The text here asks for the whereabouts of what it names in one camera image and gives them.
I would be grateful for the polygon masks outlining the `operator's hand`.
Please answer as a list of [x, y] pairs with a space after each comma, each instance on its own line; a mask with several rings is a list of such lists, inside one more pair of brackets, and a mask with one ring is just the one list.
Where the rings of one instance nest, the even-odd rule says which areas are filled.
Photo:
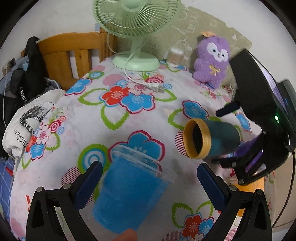
[[112, 241], [137, 241], [137, 233], [132, 229], [128, 229]]

